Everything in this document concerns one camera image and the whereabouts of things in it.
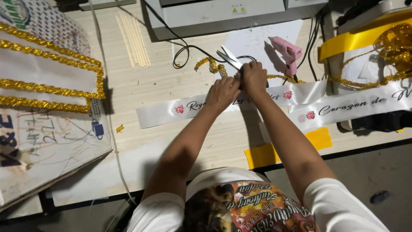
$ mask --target yellow paper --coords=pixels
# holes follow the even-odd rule
[[[373,45],[384,31],[403,23],[412,24],[412,10],[384,15],[366,26],[335,36],[321,45],[319,61],[341,52]]]
[[[332,138],[327,127],[308,132],[305,136],[317,151],[333,146]],[[245,155],[248,159],[249,169],[265,167],[281,161],[272,143],[247,149],[245,150]]]

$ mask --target workbench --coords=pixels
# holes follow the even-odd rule
[[[140,68],[138,66],[134,69],[131,68],[126,47],[115,18],[118,15],[118,11],[136,14],[141,22],[140,28],[152,63],[150,68]],[[111,91],[112,103],[112,127],[115,131],[116,127],[121,124],[124,126],[122,133],[117,133],[114,137],[121,158],[125,152],[136,149],[158,137],[176,136],[190,122],[190,119],[187,119],[152,128],[140,129],[136,108],[206,93],[213,84],[214,74],[209,72],[207,64],[201,66],[197,72],[194,70],[196,63],[206,57],[195,49],[190,50],[189,61],[184,68],[174,69],[172,66],[174,57],[172,46],[174,46],[175,51],[180,46],[172,42],[181,43],[181,41],[152,42],[145,27],[147,21],[143,18],[140,2],[122,7],[99,9],[95,13],[100,26],[107,61],[108,87]],[[67,15],[83,26],[89,36],[92,56],[102,60],[91,11],[68,12]],[[309,38],[310,24],[310,19],[304,20],[295,44],[303,50],[306,48]],[[315,43],[315,48],[322,44],[320,34]],[[185,40],[188,44],[196,45],[214,54],[220,48],[220,45],[225,43],[226,37],[227,32],[223,32],[186,38]],[[310,54],[313,61],[317,61],[317,49],[315,48],[313,49],[314,52]],[[186,53],[182,52],[177,59],[177,63],[183,64],[185,59]],[[313,63],[318,78],[326,78],[325,66],[317,62]],[[298,69],[297,75],[299,79],[306,82],[314,81],[307,59]],[[283,110],[287,113],[287,107],[283,107]],[[264,144],[258,126],[260,120],[256,111],[234,111],[221,114],[207,134],[196,161],[197,169],[191,173],[190,178],[194,178],[201,171],[219,167],[232,166],[248,169],[248,161],[244,150]],[[322,156],[327,156],[329,159],[410,143],[411,140],[409,139],[412,138],[412,128],[405,128],[401,133],[371,132],[367,135],[357,135],[357,133],[353,132],[342,133],[336,124],[328,125],[328,129],[333,147],[320,150],[319,153]],[[111,159],[115,159],[113,153],[109,154],[97,165],[103,165],[107,160]],[[260,168],[260,170],[268,171],[274,168],[276,166]],[[136,186],[130,189],[130,191],[135,192],[143,189],[144,186]],[[125,195],[126,190],[123,186],[110,189],[108,192],[110,193],[108,197],[111,199],[128,198]],[[68,204],[76,202],[76,199],[73,199]]]

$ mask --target floor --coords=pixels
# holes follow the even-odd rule
[[[361,200],[392,232],[409,231],[412,205],[412,144],[374,152],[346,156],[326,161],[336,176]],[[289,197],[295,198],[284,169],[267,172],[273,184]],[[371,204],[371,196],[378,191],[389,191],[390,196],[380,204]],[[125,200],[63,211],[36,220],[1,226],[2,232],[111,232],[127,209]]]

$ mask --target ribbon roll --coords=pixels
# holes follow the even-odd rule
[[[283,85],[267,88],[266,91],[278,106],[308,104],[321,98],[326,93],[327,80]],[[206,104],[207,94],[176,99],[159,104],[137,108],[137,117],[140,128],[149,128],[157,125],[193,118]],[[252,99],[243,92],[225,109],[224,112],[253,110],[256,106]]]
[[[288,117],[307,133],[331,123],[412,108],[411,93],[407,80],[397,81],[348,95],[325,97],[319,103],[295,109]]]

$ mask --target warning label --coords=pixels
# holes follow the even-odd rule
[[[232,14],[246,14],[246,7],[243,4],[232,5]]]

